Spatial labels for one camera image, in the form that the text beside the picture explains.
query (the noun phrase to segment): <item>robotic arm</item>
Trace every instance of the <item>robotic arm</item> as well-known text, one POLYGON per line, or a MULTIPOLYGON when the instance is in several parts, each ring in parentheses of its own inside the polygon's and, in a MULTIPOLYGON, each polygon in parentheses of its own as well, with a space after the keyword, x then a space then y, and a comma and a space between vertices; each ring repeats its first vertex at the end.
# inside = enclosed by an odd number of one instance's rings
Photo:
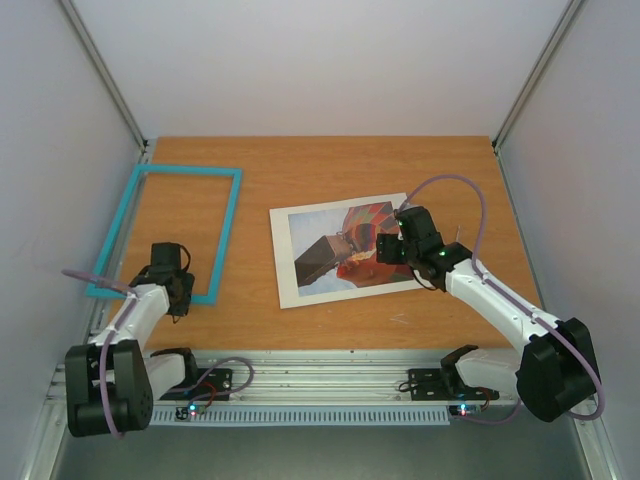
POLYGON ((514 394, 536 417, 551 422, 595 393, 594 382, 578 359, 582 356, 599 377, 589 330, 582 322, 575 318, 562 322, 536 308, 479 261, 474 263, 463 245, 445 245, 425 208, 396 212, 396 219, 401 237, 379 234, 377 261, 417 270, 435 288, 480 313, 514 347, 505 354, 467 345, 445 357, 442 374, 452 395, 464 386, 514 394))
POLYGON ((155 400, 185 378, 195 381, 197 366, 188 349, 142 357, 163 315, 181 317, 189 311, 195 279, 187 272, 189 263, 181 266, 181 249, 175 243, 154 244, 151 264, 131 282, 111 323, 88 344, 67 352, 67 417, 73 436, 143 430, 155 400))

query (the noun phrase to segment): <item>white backdrop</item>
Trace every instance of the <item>white backdrop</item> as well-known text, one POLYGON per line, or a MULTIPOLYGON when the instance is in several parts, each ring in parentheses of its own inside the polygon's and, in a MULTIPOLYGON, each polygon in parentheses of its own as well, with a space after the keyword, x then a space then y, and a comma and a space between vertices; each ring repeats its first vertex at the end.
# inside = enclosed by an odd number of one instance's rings
POLYGON ((566 0, 75 0, 143 133, 497 133, 566 0))
POLYGON ((605 423, 640 478, 640 3, 589 0, 503 149, 547 307, 591 330, 605 423))
POLYGON ((57 2, 0 2, 0 477, 19 478, 57 363, 83 340, 92 268, 138 157, 57 2))

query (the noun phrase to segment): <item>photograph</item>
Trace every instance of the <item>photograph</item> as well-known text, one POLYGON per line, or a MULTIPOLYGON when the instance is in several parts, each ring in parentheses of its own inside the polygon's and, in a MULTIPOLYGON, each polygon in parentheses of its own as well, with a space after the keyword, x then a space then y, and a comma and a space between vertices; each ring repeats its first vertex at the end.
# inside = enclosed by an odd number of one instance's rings
POLYGON ((378 233, 399 233, 405 194, 270 211, 280 307, 420 288, 409 267, 376 261, 378 233))

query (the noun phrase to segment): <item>rectangular frame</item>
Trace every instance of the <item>rectangular frame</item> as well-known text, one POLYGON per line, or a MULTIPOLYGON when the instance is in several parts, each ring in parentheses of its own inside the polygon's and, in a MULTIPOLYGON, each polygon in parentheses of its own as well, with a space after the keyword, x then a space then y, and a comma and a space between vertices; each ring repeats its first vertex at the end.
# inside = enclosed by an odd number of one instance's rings
MULTIPOLYGON (((146 173, 168 173, 176 175, 210 175, 210 176, 222 176, 231 177, 231 192, 229 193, 229 200, 227 202, 227 209, 224 215, 224 221, 222 222, 222 231, 220 232, 220 239, 218 241, 218 249, 216 252, 216 258, 213 264, 213 270, 211 271, 211 279, 209 280, 209 290, 206 295, 193 295, 191 303, 198 305, 215 305, 218 298, 218 290, 220 288, 220 280, 222 278, 222 270, 224 267, 224 259, 227 254, 227 247, 229 245, 229 237, 231 235, 231 225, 233 224, 233 216, 236 210, 236 204, 238 203, 238 195, 240 193, 240 184, 242 183, 242 169, 241 168, 220 168, 220 167, 193 167, 184 165, 153 165, 153 164, 138 164, 133 168, 131 177, 127 186, 122 194, 122 199, 116 210, 116 214, 111 222, 107 237, 102 245, 96 266, 93 269, 95 275, 103 275, 107 262, 113 251, 114 243, 118 236, 118 232, 122 226, 122 221, 131 202, 131 197, 134 194, 136 185, 140 181, 140 177, 146 173)), ((96 298, 109 298, 118 299, 122 298, 119 293, 107 290, 104 288, 98 288, 94 284, 87 286, 85 294, 88 297, 96 298)))

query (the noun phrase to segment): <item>wooden tabletop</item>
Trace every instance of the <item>wooden tabletop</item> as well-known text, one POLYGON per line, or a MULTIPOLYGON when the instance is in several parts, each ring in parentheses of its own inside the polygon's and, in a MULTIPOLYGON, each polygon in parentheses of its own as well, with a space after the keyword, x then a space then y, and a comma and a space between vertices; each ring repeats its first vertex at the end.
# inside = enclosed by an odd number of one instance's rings
MULTIPOLYGON (((161 138, 153 163, 240 167, 244 178, 216 306, 193 305, 177 325, 164 317, 147 349, 379 349, 506 346, 471 308, 442 292, 413 290, 281 310, 269 209, 409 192, 422 180, 458 173, 486 195, 484 264, 537 302, 502 177, 485 137, 161 138)), ((184 244, 193 256, 194 293, 211 276, 231 180, 150 174, 120 279, 149 262, 153 242, 184 244)), ((425 205, 443 234, 473 246, 475 193, 456 181, 429 186, 425 205)))

